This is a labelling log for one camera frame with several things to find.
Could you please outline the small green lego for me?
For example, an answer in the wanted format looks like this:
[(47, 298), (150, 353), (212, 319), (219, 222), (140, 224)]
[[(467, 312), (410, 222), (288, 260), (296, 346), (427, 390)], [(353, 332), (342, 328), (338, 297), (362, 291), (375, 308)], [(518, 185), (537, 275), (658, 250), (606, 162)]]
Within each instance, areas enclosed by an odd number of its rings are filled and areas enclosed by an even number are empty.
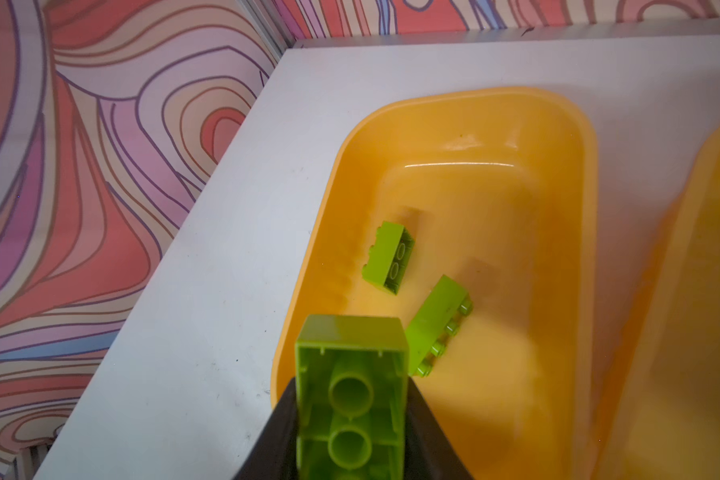
[(375, 241), (368, 250), (368, 261), (361, 276), (367, 283), (397, 295), (415, 240), (404, 225), (384, 221), (376, 230)]

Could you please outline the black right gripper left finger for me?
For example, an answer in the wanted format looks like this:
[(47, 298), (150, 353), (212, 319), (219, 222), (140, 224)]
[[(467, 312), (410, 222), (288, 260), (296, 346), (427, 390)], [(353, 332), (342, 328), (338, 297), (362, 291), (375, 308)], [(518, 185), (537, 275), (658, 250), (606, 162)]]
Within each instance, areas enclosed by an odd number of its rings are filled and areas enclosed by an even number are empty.
[(296, 380), (292, 378), (234, 479), (298, 479), (298, 427)]

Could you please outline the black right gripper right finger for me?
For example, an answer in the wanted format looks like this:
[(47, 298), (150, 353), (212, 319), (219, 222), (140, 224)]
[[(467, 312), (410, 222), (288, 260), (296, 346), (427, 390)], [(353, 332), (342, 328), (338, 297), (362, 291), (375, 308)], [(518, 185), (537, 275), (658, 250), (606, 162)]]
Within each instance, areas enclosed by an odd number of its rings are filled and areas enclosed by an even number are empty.
[(473, 479), (412, 378), (407, 387), (403, 478)]

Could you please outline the green lego brick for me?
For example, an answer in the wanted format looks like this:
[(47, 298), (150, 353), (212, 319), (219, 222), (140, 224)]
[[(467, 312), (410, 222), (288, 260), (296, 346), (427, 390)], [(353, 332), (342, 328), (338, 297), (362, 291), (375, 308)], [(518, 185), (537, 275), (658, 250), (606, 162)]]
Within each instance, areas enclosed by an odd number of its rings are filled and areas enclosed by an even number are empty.
[(447, 275), (440, 277), (405, 330), (409, 376), (431, 373), (433, 362), (445, 354), (449, 338), (459, 332), (473, 307), (465, 287)]
[(408, 357), (395, 317), (306, 318), (295, 342), (300, 478), (402, 478)]

